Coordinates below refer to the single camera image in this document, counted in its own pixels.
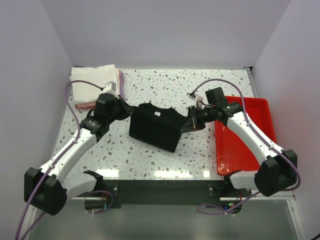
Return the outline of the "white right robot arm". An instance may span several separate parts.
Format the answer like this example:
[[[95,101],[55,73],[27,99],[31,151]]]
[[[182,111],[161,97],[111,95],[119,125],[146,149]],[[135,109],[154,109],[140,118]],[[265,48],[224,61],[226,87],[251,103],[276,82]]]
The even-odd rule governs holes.
[[[224,177],[223,192],[230,197],[241,189],[257,189],[265,197],[288,191],[299,184],[298,157],[293,150],[284,150],[253,122],[245,103],[229,103],[222,88],[206,91],[208,105],[192,105],[180,133],[203,130],[207,123],[218,121],[236,134],[256,158],[257,171],[234,171]]]

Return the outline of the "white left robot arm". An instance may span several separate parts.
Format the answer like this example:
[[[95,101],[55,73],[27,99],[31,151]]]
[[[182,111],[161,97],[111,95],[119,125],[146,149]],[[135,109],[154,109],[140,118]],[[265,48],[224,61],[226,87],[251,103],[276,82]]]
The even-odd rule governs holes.
[[[40,168],[29,168],[24,174],[24,201],[54,216],[66,202],[84,193],[99,196],[104,190],[103,176],[84,171],[84,179],[64,185],[65,179],[80,158],[109,131],[114,121],[132,115],[134,107],[121,96],[99,95],[95,108],[81,121],[74,136],[54,157]]]

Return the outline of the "black t shirt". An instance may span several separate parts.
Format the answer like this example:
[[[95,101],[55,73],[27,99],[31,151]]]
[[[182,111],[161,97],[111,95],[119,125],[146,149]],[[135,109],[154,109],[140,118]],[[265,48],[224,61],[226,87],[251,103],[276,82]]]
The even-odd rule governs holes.
[[[159,108],[151,103],[134,107],[130,117],[129,136],[168,152],[175,152],[180,130],[186,117],[171,108]]]

